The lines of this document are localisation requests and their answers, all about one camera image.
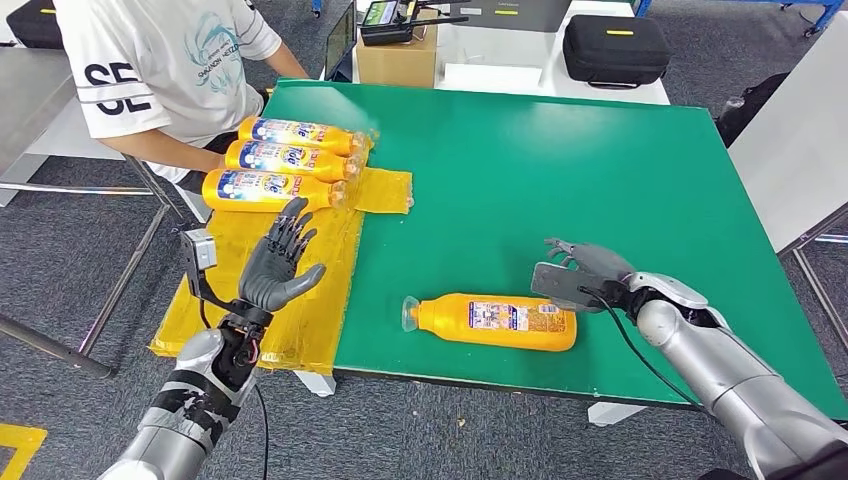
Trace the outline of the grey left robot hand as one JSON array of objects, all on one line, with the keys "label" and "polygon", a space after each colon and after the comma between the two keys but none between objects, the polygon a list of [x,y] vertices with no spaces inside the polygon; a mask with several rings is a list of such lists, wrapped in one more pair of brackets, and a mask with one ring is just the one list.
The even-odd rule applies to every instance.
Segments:
[{"label": "grey left robot hand", "polygon": [[297,272],[299,262],[317,234],[308,222],[313,214],[305,208],[308,200],[289,201],[261,237],[245,265],[238,284],[239,298],[267,312],[277,312],[290,301],[314,288],[323,278],[326,266],[316,263]]}]

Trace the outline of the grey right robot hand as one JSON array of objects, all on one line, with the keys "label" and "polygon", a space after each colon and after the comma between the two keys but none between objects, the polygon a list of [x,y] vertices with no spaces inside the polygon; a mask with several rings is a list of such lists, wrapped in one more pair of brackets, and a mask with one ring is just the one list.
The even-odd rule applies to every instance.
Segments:
[{"label": "grey right robot hand", "polygon": [[547,238],[549,258],[563,254],[558,263],[537,262],[531,290],[554,305],[573,312],[598,313],[612,308],[627,311],[632,302],[626,279],[635,268],[617,253],[599,245]]}]

